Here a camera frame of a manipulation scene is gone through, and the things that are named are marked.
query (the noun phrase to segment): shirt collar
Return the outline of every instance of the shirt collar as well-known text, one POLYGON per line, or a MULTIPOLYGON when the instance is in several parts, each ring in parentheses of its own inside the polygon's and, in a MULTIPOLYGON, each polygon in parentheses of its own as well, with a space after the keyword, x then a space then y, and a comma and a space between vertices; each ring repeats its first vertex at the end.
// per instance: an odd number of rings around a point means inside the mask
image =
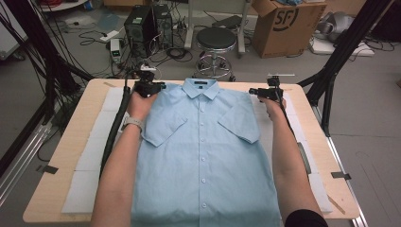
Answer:
POLYGON ((220 87, 215 79, 186 79, 183 83, 183 90, 191 98, 204 94, 213 100, 218 95, 220 87), (207 84, 196 84, 196 82, 207 82, 207 84))

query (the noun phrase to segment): watch strap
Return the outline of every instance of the watch strap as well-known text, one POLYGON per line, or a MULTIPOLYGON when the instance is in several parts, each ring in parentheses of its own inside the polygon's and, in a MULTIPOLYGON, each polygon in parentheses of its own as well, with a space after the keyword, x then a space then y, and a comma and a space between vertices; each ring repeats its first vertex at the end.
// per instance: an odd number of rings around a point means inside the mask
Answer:
POLYGON ((127 125, 129 125, 129 124, 138 126, 141 131, 145 127, 143 121, 133 118, 133 117, 130 117, 130 116, 126 116, 124 119, 124 124, 123 124, 122 130, 124 130, 127 127, 127 125))

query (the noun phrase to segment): computer tower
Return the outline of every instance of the computer tower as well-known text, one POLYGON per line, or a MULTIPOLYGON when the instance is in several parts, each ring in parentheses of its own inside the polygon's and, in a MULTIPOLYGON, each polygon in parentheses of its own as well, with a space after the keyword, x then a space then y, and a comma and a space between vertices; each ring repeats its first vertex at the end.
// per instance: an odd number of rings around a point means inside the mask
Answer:
POLYGON ((153 39, 157 29, 150 6, 134 6, 124 23, 131 54, 134 57, 148 58, 156 44, 153 39))
POLYGON ((153 6, 154 17, 156 20, 157 31, 163 34, 159 37, 159 47, 173 47, 173 19, 168 9, 168 5, 160 4, 153 6))

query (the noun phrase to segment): shirt sleeve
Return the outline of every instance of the shirt sleeve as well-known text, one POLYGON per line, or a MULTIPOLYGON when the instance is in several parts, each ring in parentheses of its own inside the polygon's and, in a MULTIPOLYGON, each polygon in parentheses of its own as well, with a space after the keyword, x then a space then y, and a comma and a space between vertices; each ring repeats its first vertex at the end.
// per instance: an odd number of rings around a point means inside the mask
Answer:
POLYGON ((187 118, 180 115, 171 108, 171 95, 169 94, 174 89, 170 88, 162 91, 153 103, 150 113, 147 117, 145 128, 142 131, 142 137, 150 142, 154 147, 159 147, 164 141, 170 137, 187 118))
POLYGON ((296 210, 289 214, 286 227, 328 227, 327 222, 318 213, 311 210, 296 210))
POLYGON ((249 94, 240 94, 235 106, 224 114, 218 120, 218 123, 248 143, 252 144, 259 140, 260 130, 257 125, 256 117, 254 116, 253 105, 249 94))

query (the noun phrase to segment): short-sleeved shirt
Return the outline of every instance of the short-sleeved shirt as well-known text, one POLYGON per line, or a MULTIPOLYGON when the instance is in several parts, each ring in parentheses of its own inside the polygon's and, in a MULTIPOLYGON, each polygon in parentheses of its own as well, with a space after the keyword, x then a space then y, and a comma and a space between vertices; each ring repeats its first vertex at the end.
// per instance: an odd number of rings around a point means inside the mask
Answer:
POLYGON ((133 226, 279 226, 249 94, 214 79, 167 84, 142 136, 133 226))

